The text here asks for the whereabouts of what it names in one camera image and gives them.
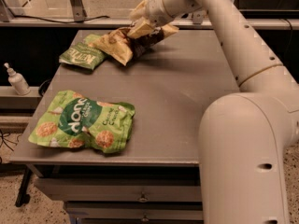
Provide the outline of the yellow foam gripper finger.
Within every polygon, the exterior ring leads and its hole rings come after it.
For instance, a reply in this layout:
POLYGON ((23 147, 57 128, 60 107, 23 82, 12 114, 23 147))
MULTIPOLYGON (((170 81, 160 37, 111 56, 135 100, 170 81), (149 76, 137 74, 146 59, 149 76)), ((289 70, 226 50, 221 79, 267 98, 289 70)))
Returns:
POLYGON ((137 39, 141 36, 150 34, 155 29, 155 24, 144 17, 134 21, 129 27, 127 36, 132 39, 137 39))
POLYGON ((136 21, 145 16, 145 10, 148 0, 142 0, 129 14, 131 21, 136 21))

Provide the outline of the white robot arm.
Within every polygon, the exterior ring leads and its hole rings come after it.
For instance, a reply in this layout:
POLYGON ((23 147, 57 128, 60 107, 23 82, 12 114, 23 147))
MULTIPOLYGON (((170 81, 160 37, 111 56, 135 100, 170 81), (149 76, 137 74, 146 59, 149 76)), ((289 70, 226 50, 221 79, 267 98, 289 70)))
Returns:
POLYGON ((283 154, 299 141, 299 87, 231 0, 144 0, 129 18, 163 26, 206 10, 240 91, 205 111, 199 169, 205 224, 291 224, 283 154))

